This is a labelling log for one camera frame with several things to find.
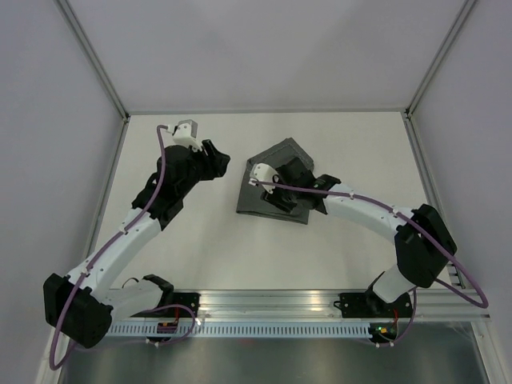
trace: wire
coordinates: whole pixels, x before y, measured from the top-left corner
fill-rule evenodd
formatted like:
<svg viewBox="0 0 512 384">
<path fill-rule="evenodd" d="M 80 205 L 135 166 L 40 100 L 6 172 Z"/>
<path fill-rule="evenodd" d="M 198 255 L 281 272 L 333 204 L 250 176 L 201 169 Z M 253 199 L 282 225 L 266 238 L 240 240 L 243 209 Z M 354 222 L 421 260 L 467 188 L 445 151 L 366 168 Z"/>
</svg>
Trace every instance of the wire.
<svg viewBox="0 0 512 384">
<path fill-rule="evenodd" d="M 394 313 L 394 321 L 393 324 L 391 324 L 391 328 L 395 328 L 395 330 L 398 333 L 398 311 L 396 309 L 393 309 Z"/>
<path fill-rule="evenodd" d="M 125 287 L 125 285 L 128 283 L 129 280 L 134 280 L 135 282 L 138 282 L 138 278 L 129 278 L 128 280 L 126 280 L 122 286 L 121 286 L 121 289 Z"/>
<path fill-rule="evenodd" d="M 162 138 L 162 132 L 161 130 L 166 130 L 166 126 L 157 126 L 157 136 L 158 136 L 158 144 L 160 145 L 160 154 L 162 157 L 162 167 L 160 168 L 160 176 L 158 178 L 157 185 L 154 189 L 153 194 L 151 195 L 150 200 L 147 202 L 146 206 L 140 211 L 140 213 L 131 221 L 128 223 L 128 225 L 124 228 L 124 231 L 117 232 L 112 238 L 106 242 L 96 253 L 95 256 L 92 257 L 90 262 L 86 265 L 87 272 L 92 269 L 94 264 L 99 260 L 101 256 L 114 244 L 121 236 L 124 235 L 125 232 L 127 232 L 130 228 L 132 228 L 138 220 L 141 219 L 141 217 L 148 211 L 148 209 L 153 204 L 154 200 L 156 199 L 158 192 L 160 191 L 160 188 L 162 188 L 163 179 L 166 173 L 166 149 L 163 144 L 163 138 Z M 61 314 L 58 316 L 57 325 L 55 326 L 55 332 L 54 336 L 52 337 L 51 346 L 50 346 L 50 358 L 49 358 L 49 364 L 51 370 L 58 370 L 66 360 L 70 357 L 71 352 L 73 349 L 77 346 L 76 342 L 71 342 L 70 346 L 67 348 L 66 354 L 62 358 L 60 362 L 55 362 L 55 354 L 57 351 L 57 344 L 58 344 L 58 336 L 61 333 L 62 324 L 64 323 L 64 318 L 66 318 L 67 311 L 69 310 L 71 303 L 74 299 L 74 296 L 78 292 L 78 289 L 80 288 L 80 285 L 83 283 L 83 281 L 86 278 L 86 274 L 81 273 L 80 277 L 77 279 L 76 283 L 73 286 L 73 289 L 71 290 L 70 295 L 68 296 L 66 302 L 64 303 L 64 307 L 62 308 Z"/>
<path fill-rule="evenodd" d="M 456 288 L 453 288 L 448 283 L 435 279 L 436 282 L 443 285 L 444 287 L 448 288 L 452 292 L 454 292 L 456 295 L 460 296 L 467 302 L 473 304 L 474 306 L 477 306 L 478 308 L 487 308 L 489 306 L 489 301 L 487 300 L 487 296 L 483 293 L 482 288 L 480 285 L 476 282 L 476 280 L 471 276 L 471 274 L 467 271 L 467 269 L 453 256 L 448 252 L 439 242 L 433 238 L 426 230 L 424 230 L 419 224 L 417 224 L 412 219 L 405 216 L 402 212 L 397 212 L 393 207 L 388 206 L 387 204 L 380 202 L 379 200 L 375 200 L 374 198 L 369 198 L 367 196 L 363 196 L 360 194 L 348 194 L 346 192 L 335 192 L 331 190 L 313 190 L 311 188 L 301 188 L 298 186 L 285 186 L 284 184 L 278 184 L 275 182 L 260 182 L 255 181 L 254 184 L 256 185 L 262 185 L 262 186 L 274 186 L 277 188 L 281 188 L 284 190 L 292 190 L 295 192 L 304 192 L 304 193 L 312 193 L 312 194 L 324 194 L 324 195 L 331 195 L 331 196 L 339 196 L 342 198 L 355 198 L 357 200 L 363 200 L 364 202 L 369 202 L 371 204 L 374 204 L 376 206 L 379 206 L 383 208 L 384 210 L 387 210 L 389 213 L 394 214 L 407 224 L 410 224 L 413 228 L 415 228 L 424 238 L 426 238 L 433 246 L 435 246 L 439 252 L 442 253 L 442 255 L 447 258 L 450 262 L 452 262 L 458 270 L 462 272 L 464 276 L 466 276 L 468 282 L 473 286 L 474 290 L 476 290 L 478 296 L 482 300 L 482 302 L 477 302 L 476 300 L 473 300 L 468 295 L 464 294 L 460 290 L 457 290 Z"/>
<path fill-rule="evenodd" d="M 168 342 L 158 342 L 158 346 L 168 346 L 170 344 L 176 344 L 177 342 L 180 342 L 183 339 L 187 338 L 192 333 L 192 331 L 195 328 L 196 315 L 194 314 L 194 312 L 188 306 L 183 306 L 181 304 L 169 304 L 168 306 L 160 306 L 160 307 L 154 308 L 152 310 L 144 310 L 142 313 L 143 314 L 150 314 L 152 312 L 157 312 L 159 310 L 167 310 L 169 308 L 176 308 L 177 310 L 182 309 L 182 310 L 187 311 L 190 314 L 190 317 L 192 318 L 192 324 L 190 324 L 189 329 L 187 330 L 187 332 L 185 332 L 185 334 L 183 336 L 181 336 L 179 338 L 176 338 L 176 339 L 171 339 Z M 165 338 L 168 338 L 171 335 L 170 334 L 163 334 L 162 336 L 164 336 Z M 77 350 L 80 351 L 80 352 L 84 352 L 84 353 L 99 352 L 99 351 L 102 351 L 102 350 L 109 350 L 109 349 L 112 349 L 112 348 L 118 348 L 120 346 L 128 346 L 130 344 L 141 344 L 141 343 L 151 344 L 151 345 L 155 345 L 156 344 L 154 342 L 147 342 L 145 339 L 137 339 L 137 340 L 129 340 L 129 341 L 126 341 L 126 342 L 115 343 L 115 344 L 110 345 L 110 346 L 100 346 L 100 347 L 95 347 L 95 348 L 82 348 L 82 347 L 79 347 L 79 348 L 77 348 Z"/>
<path fill-rule="evenodd" d="M 394 340 L 392 338 L 387 338 L 386 336 L 384 336 L 383 334 L 378 334 L 381 338 L 383 338 L 384 340 L 387 340 L 388 342 L 394 342 Z"/>
<path fill-rule="evenodd" d="M 388 346 L 395 346 L 398 342 L 400 342 L 401 340 L 403 340 L 403 338 L 409 333 L 410 331 L 410 326 L 412 326 L 413 322 L 414 322 L 414 318 L 416 317 L 416 309 L 418 307 L 418 296 L 416 294 L 416 288 L 413 288 L 412 289 L 413 291 L 413 313 L 412 315 L 410 316 L 410 319 L 409 319 L 409 322 L 407 323 L 406 325 L 406 328 L 403 330 L 403 332 L 401 334 L 398 334 L 398 330 L 397 330 L 397 337 L 395 340 L 393 341 L 390 341 L 390 342 L 384 342 L 384 343 L 379 343 L 378 345 L 377 344 L 374 344 L 373 342 L 370 342 L 370 341 L 366 341 L 366 340 L 357 340 L 356 338 L 354 339 L 356 342 L 361 342 L 363 344 L 366 344 L 368 346 L 371 346 L 371 345 L 375 345 L 377 346 L 378 348 L 380 347 L 388 347 Z"/>
</svg>

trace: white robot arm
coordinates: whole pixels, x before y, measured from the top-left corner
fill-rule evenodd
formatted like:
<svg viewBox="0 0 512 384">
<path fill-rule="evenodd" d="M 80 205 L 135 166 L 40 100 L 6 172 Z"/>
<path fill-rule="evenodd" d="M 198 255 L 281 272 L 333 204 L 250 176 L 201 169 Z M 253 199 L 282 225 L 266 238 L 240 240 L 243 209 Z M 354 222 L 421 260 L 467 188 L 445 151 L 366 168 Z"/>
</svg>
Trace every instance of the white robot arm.
<svg viewBox="0 0 512 384">
<path fill-rule="evenodd" d="M 158 276 L 145 276 L 120 290 L 110 287 L 181 211 L 183 199 L 198 182 L 226 173 L 230 157 L 210 140 L 199 143 L 196 133 L 195 122 L 180 122 L 172 132 L 175 145 L 164 149 L 161 141 L 157 172 L 132 202 L 119 232 L 64 277 L 52 274 L 45 281 L 46 321 L 85 348 L 96 345 L 112 322 L 172 303 L 174 287 Z"/>
<path fill-rule="evenodd" d="M 457 250 L 432 206 L 424 204 L 417 210 L 388 206 L 332 176 L 316 178 L 299 158 L 276 170 L 267 164 L 256 164 L 249 183 L 261 185 L 264 189 L 262 200 L 280 210 L 289 213 L 301 206 L 339 216 L 380 234 L 395 245 L 397 264 L 378 276 L 366 292 L 366 304 L 375 313 L 416 286 L 431 286 L 447 264 L 447 259 L 415 228 L 405 223 L 404 218 L 421 224 L 451 254 Z"/>
</svg>

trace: metal frame edge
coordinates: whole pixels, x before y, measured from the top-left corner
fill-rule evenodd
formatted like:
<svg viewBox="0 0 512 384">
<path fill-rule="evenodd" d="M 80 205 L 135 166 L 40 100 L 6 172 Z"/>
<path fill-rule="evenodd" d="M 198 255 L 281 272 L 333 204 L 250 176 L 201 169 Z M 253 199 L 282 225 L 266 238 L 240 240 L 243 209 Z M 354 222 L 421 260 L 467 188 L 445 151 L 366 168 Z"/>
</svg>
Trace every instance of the metal frame edge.
<svg viewBox="0 0 512 384">
<path fill-rule="evenodd" d="M 84 253 L 82 255 L 82 258 L 85 259 L 92 251 L 94 250 L 94 247 L 96 246 L 96 241 L 98 239 L 99 230 L 102 223 L 102 217 L 105 213 L 106 203 L 108 201 L 110 189 L 112 188 L 112 184 L 114 182 L 114 175 L 115 170 L 117 168 L 117 164 L 119 162 L 119 157 L 121 156 L 121 150 L 122 150 L 122 144 L 124 143 L 126 131 L 128 128 L 128 123 L 130 122 L 130 119 L 123 119 L 122 120 L 122 128 L 119 130 L 119 136 L 118 136 L 118 144 L 116 146 L 116 150 L 113 153 L 113 156 L 111 160 L 109 161 L 109 172 L 107 176 L 105 177 L 105 180 L 102 184 L 102 192 L 101 197 L 98 202 L 98 206 L 94 212 L 94 221 L 91 225 L 89 234 L 87 235 L 86 240 L 86 247 L 84 250 Z M 43 353 L 42 360 L 39 364 L 38 373 L 36 376 L 35 383 L 36 384 L 54 384 L 56 382 L 59 382 L 59 378 L 62 372 L 62 369 L 60 370 L 51 370 L 48 366 L 48 360 L 50 358 L 50 344 L 52 337 L 54 336 L 54 330 L 50 330 L 50 336 L 48 338 L 48 343 L 46 344 L 45 351 Z M 63 356 L 64 352 L 67 349 L 67 345 L 69 344 L 69 338 L 65 335 L 61 335 L 59 343 L 58 343 L 58 352 L 57 356 Z"/>
<path fill-rule="evenodd" d="M 416 89 L 413 98 L 410 101 L 409 107 L 407 108 L 407 113 L 412 114 L 420 101 L 423 98 L 423 95 L 428 90 L 430 83 L 434 79 L 436 73 L 438 72 L 441 65 L 444 63 L 448 53 L 454 46 L 455 40 L 459 36 L 462 28 L 466 24 L 467 19 L 473 13 L 475 6 L 477 5 L 478 0 L 465 0 L 464 4 L 462 4 L 461 9 L 457 13 L 454 22 L 452 23 L 448 33 L 446 34 L 444 40 L 441 43 L 436 55 L 434 56 L 434 60 L 429 65 L 428 70 L 426 70 L 425 75 L 423 76 L 422 81 L 420 82 L 419 87 Z"/>
<path fill-rule="evenodd" d="M 499 342 L 496 343 L 497 335 L 494 334 L 492 325 L 481 322 L 472 322 L 476 347 L 482 358 L 482 364 L 486 370 L 489 384 L 510 384 L 510 372 L 504 360 L 504 353 L 501 351 Z"/>
<path fill-rule="evenodd" d="M 441 216 L 445 217 L 441 199 L 435 186 L 432 173 L 430 172 L 430 168 L 425 156 L 425 151 L 423 149 L 418 130 L 416 129 L 416 125 L 414 124 L 414 120 L 406 111 L 402 112 L 402 120 L 404 127 L 406 128 L 410 148 L 413 153 L 414 161 L 416 162 L 416 167 L 418 168 L 423 190 L 425 191 L 426 201 L 436 210 L 438 210 Z M 451 263 L 448 265 L 450 268 L 453 268 L 452 270 L 454 271 L 453 273 L 450 273 L 450 282 L 452 285 L 465 288 L 466 282 L 462 278 L 462 275 L 458 272 L 457 268 L 455 268 L 455 266 Z"/>
<path fill-rule="evenodd" d="M 54 0 L 55 5 L 60 10 L 66 24 L 71 30 L 71 33 L 76 38 L 77 43 L 80 45 L 82 52 L 87 58 L 87 61 L 92 66 L 93 71 L 96 73 L 98 80 L 100 81 L 103 89 L 106 92 L 110 102 L 114 105 L 115 109 L 121 115 L 123 120 L 127 120 L 129 117 L 128 112 L 126 112 L 126 108 L 121 102 L 121 99 L 112 84 L 105 68 L 103 67 L 102 62 L 99 60 L 98 54 L 94 50 L 92 44 L 89 41 L 89 38 L 86 35 L 80 21 L 76 13 L 73 10 L 73 7 L 68 2 L 68 0 Z"/>
<path fill-rule="evenodd" d="M 218 110 L 135 110 L 130 115 L 158 116 L 175 114 L 314 114 L 336 112 L 401 112 L 404 107 L 389 108 L 255 108 Z"/>
</svg>

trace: mounting plate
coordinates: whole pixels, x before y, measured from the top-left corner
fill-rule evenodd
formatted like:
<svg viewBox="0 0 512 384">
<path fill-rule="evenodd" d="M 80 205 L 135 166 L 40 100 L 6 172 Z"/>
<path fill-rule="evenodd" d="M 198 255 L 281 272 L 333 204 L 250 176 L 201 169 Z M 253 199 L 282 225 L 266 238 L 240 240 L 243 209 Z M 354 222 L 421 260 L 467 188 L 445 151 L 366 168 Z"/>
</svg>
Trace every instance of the mounting plate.
<svg viewBox="0 0 512 384">
<path fill-rule="evenodd" d="M 174 292 L 173 301 L 170 304 L 181 304 L 188 307 L 194 315 L 198 316 L 199 297 L 201 295 L 196 292 Z M 190 314 L 186 310 L 179 309 L 178 315 L 180 318 L 190 318 Z M 132 316 L 132 318 L 174 318 L 176 316 L 176 309 L 169 308 L 168 310 L 161 310 L 150 314 L 139 313 Z"/>
<path fill-rule="evenodd" d="M 412 303 L 408 294 L 403 294 L 395 302 L 385 304 L 384 309 L 376 314 L 366 304 L 364 293 L 346 292 L 339 294 L 339 302 L 336 306 L 342 312 L 343 318 L 394 318 L 394 311 L 400 318 L 410 318 L 413 314 Z"/>
</svg>

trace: enclosure frame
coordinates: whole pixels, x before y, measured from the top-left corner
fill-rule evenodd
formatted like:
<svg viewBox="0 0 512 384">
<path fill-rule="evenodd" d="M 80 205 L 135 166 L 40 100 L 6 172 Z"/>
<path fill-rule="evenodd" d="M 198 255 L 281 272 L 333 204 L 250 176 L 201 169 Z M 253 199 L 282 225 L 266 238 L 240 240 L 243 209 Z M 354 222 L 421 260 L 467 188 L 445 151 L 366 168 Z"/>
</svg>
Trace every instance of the enclosure frame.
<svg viewBox="0 0 512 384">
<path fill-rule="evenodd" d="M 98 80 L 102 84 L 107 96 L 118 111 L 121 120 L 123 121 L 122 132 L 119 136 L 117 149 L 112 163 L 110 164 L 110 172 L 105 188 L 102 192 L 101 205 L 99 212 L 94 220 L 91 227 L 90 236 L 87 241 L 86 255 L 90 254 L 95 246 L 98 239 L 98 233 L 101 226 L 102 218 L 105 213 L 106 203 L 110 193 L 110 189 L 113 184 L 114 174 L 118 164 L 118 160 L 121 154 L 124 138 L 126 136 L 126 130 L 128 123 L 130 122 L 130 112 L 124 107 L 122 100 L 118 96 L 114 85 L 112 84 L 108 73 L 105 71 L 100 58 L 96 54 L 96 50 L 90 43 L 86 32 L 84 31 L 82 24 L 78 20 L 73 7 L 68 0 L 54 0 L 62 16 L 66 20 L 70 32 L 74 35 L 78 44 L 80 45 L 86 59 L 88 60 L 91 67 L 94 69 Z M 443 64 L 446 56 L 453 48 L 456 43 L 457 36 L 461 33 L 464 25 L 470 18 L 470 15 L 476 8 L 478 0 L 465 0 L 460 11 L 458 12 L 455 20 L 453 21 L 451 28 L 446 34 L 442 44 L 440 45 L 435 57 L 433 58 L 427 72 L 423 76 L 421 83 L 419 84 L 414 96 L 410 100 L 408 106 L 404 106 L 402 110 L 396 109 L 384 109 L 384 110 L 364 110 L 365 112 L 373 111 L 393 111 L 400 112 L 402 114 L 402 120 L 404 127 L 407 132 L 410 147 L 416 161 L 416 166 L 422 181 L 422 186 L 425 191 L 426 199 L 429 204 L 439 210 L 441 215 L 444 215 L 442 208 L 442 202 L 438 196 L 438 190 L 434 184 L 430 167 L 425 156 L 425 151 L 422 147 L 421 137 L 418 131 L 418 127 L 414 121 L 414 112 L 418 108 L 422 101 L 423 95 L 428 91 L 432 80 L 435 78 L 436 73 Z M 304 110 L 287 110 L 279 112 L 303 112 Z M 337 112 L 353 112 L 358 111 L 354 109 L 344 110 L 329 110 Z M 262 110 L 261 112 L 276 112 L 272 110 Z M 179 111 L 169 110 L 166 114 L 179 114 Z M 240 111 L 231 111 L 231 113 L 243 113 Z M 469 296 L 476 297 L 476 293 L 468 285 L 467 281 L 461 276 L 458 270 L 453 264 L 448 265 L 448 271 L 450 275 L 451 283 L 462 289 Z M 309 311 L 308 319 L 316 322 L 348 322 L 351 320 L 341 318 L 341 315 L 329 313 L 326 315 L 326 308 L 336 299 L 337 294 L 341 292 L 354 291 L 354 290 L 316 290 L 316 291 L 283 291 L 283 290 L 272 290 L 272 291 L 260 291 L 260 290 L 222 290 L 212 291 L 205 290 L 200 291 L 202 295 L 201 305 L 204 306 L 202 315 L 207 315 L 209 321 L 226 321 L 227 319 L 247 321 L 248 319 L 257 319 L 259 322 L 275 321 L 287 321 L 282 316 L 282 313 L 278 311 L 278 306 L 290 304 L 290 298 L 293 300 L 303 300 L 301 305 L 296 305 L 294 310 L 290 312 L 291 316 L 301 318 L 304 316 L 305 308 L 308 307 L 308 300 L 316 298 L 319 308 L 321 309 L 314 315 L 311 315 Z M 210 311 L 211 306 L 222 306 L 226 312 L 223 318 L 218 318 L 215 312 Z M 238 312 L 243 307 L 245 315 L 241 316 Z M 266 309 L 266 315 L 261 316 L 261 308 Z M 478 344 L 479 353 L 482 357 L 482 362 L 486 369 L 487 376 L 490 384 L 497 384 L 506 382 L 506 369 L 500 363 L 500 353 L 496 346 L 495 340 L 497 335 L 493 334 L 490 328 L 490 317 L 486 310 L 480 310 L 479 308 L 473 307 L 472 305 L 463 302 L 460 298 L 454 296 L 448 290 L 420 290 L 418 292 L 418 322 L 451 322 L 451 321 L 463 321 L 470 322 L 474 332 L 474 337 Z M 65 348 L 65 343 L 62 342 L 61 348 Z M 39 382 L 56 382 L 58 379 L 58 373 L 51 372 L 48 369 L 47 360 L 44 358 L 39 371 Z"/>
</svg>

